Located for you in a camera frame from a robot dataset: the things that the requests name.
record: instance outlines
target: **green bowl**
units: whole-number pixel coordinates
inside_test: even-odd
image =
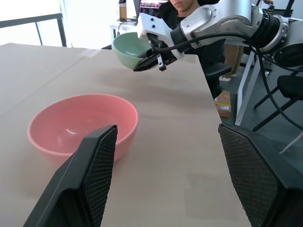
[[[113,41],[112,47],[121,64],[131,70],[142,60],[142,58],[138,58],[138,56],[151,48],[148,41],[138,38],[136,32],[117,36]]]

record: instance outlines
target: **bowl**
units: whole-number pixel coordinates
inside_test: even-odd
[[[148,41],[138,38],[136,32],[125,33],[117,36],[112,44],[116,56],[125,67],[133,70],[142,58],[139,55],[151,48]]]
[[[117,161],[134,140],[138,113],[131,103],[116,96],[89,94],[56,102],[32,119],[27,135],[49,160],[62,165],[86,135],[108,125],[118,126]]]

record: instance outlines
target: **metal railing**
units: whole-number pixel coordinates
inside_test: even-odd
[[[38,16],[38,17],[27,17],[27,18],[14,19],[14,20],[4,20],[4,21],[0,21],[0,28],[35,23],[36,29],[38,32],[38,36],[39,36],[39,40],[40,40],[40,44],[43,45],[40,31],[39,31],[38,22],[57,19],[62,46],[66,47],[66,37],[65,37],[62,18],[63,18],[62,13],[56,13],[56,14],[50,14],[50,15],[44,15],[44,16]]]

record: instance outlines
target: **beige table surface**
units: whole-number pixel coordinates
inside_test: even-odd
[[[1,226],[24,224],[57,168],[28,141],[30,120],[55,101],[87,93],[126,98],[140,118],[133,145],[115,163],[101,226],[250,226],[199,63],[134,73],[113,51],[90,51],[0,46]]]

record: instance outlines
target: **mesh texture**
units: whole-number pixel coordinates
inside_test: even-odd
[[[252,227],[261,227],[281,183],[249,139],[224,127],[219,133],[232,184]]]
[[[83,188],[92,215],[93,227],[100,227],[104,214],[107,194],[112,179],[115,156],[116,134],[111,131],[97,145],[97,151],[92,158]]]

